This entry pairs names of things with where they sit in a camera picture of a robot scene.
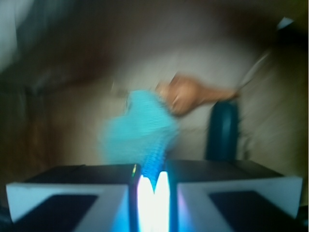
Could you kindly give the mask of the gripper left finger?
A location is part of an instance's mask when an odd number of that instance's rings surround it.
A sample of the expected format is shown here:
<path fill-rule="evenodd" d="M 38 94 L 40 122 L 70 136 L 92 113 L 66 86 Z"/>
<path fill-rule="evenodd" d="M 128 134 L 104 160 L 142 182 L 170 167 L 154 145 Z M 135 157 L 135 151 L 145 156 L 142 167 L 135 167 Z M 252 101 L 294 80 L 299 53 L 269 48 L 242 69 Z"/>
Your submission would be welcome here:
<path fill-rule="evenodd" d="M 136 232 L 138 164 L 59 166 L 6 186 L 12 232 Z"/>

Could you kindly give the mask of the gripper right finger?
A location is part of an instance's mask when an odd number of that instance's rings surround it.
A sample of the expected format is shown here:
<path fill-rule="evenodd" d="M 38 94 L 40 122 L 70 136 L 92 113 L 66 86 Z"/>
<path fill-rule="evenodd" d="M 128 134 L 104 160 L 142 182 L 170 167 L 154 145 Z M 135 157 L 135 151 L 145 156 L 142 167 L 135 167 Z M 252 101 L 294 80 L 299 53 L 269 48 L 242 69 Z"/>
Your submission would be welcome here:
<path fill-rule="evenodd" d="M 301 232 L 302 179 L 252 161 L 169 160 L 172 232 Z"/>

